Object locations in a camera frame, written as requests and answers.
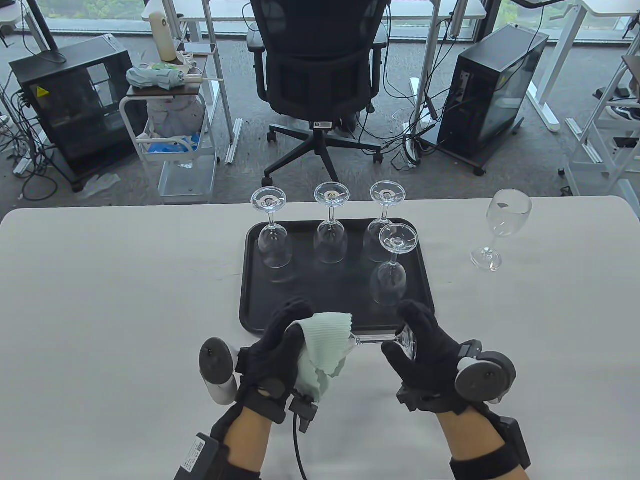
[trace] glass stem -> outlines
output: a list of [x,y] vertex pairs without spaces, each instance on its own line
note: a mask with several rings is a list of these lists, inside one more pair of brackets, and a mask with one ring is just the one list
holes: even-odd
[[484,257],[486,259],[492,259],[493,258],[493,246],[495,245],[495,241],[498,240],[498,237],[496,237],[495,235],[493,236],[492,240],[491,240],[491,245],[489,245],[489,248],[487,248],[484,251]]

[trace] black tray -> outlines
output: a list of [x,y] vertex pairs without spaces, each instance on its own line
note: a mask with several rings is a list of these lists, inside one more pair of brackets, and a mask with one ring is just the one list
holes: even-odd
[[[271,313],[295,296],[308,299],[316,312],[344,312],[353,315],[353,331],[385,332],[399,324],[394,307],[373,301],[369,279],[379,264],[362,254],[364,231],[373,219],[341,220],[349,236],[347,257],[326,265],[314,256],[314,233],[318,221],[284,221],[293,241],[293,260],[284,268],[271,269],[262,263],[256,247],[266,223],[254,226],[246,236],[240,297],[240,323],[251,333],[262,334]],[[392,219],[394,222],[410,222]],[[407,274],[404,298],[421,301],[433,309],[433,298],[424,268],[420,244],[411,253],[399,255]]]

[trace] label sticker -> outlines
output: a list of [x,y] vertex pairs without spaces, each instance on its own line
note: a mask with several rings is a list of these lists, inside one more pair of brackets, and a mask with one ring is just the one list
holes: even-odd
[[187,458],[184,459],[181,465],[181,467],[187,470],[187,472],[191,473],[191,471],[193,470],[193,466],[198,461],[198,458],[200,457],[200,453],[202,453],[202,448],[204,447],[204,444],[205,444],[204,440],[196,437],[196,441],[193,442],[193,445],[191,446],[191,450],[189,450],[189,454],[187,455]]

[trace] chair armrest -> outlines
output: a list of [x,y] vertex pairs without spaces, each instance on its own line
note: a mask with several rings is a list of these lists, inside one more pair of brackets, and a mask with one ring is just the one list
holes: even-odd
[[373,49],[380,48],[383,49],[387,46],[387,27],[384,24],[380,24],[378,31],[376,32],[376,38],[373,40]]
[[258,24],[255,22],[249,26],[249,31],[246,33],[246,46],[253,53],[253,68],[255,69],[255,85],[258,89],[258,97],[260,97],[260,100],[268,102],[269,97],[267,96],[264,81],[264,62],[262,60],[262,54],[266,51],[266,48],[264,48]]
[[382,65],[382,49],[387,46],[388,33],[381,23],[373,41],[373,64],[371,69],[371,98],[375,98],[380,92],[380,66]]
[[260,30],[258,30],[258,24],[256,22],[249,25],[249,30],[246,33],[246,46],[252,53],[264,53],[266,50],[264,48],[264,42],[262,41],[262,35],[260,35]]

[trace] chair backrest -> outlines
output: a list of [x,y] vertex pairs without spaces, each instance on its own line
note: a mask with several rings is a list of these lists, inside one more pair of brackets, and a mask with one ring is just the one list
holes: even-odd
[[369,52],[387,0],[251,0],[271,107],[335,121],[371,101]]

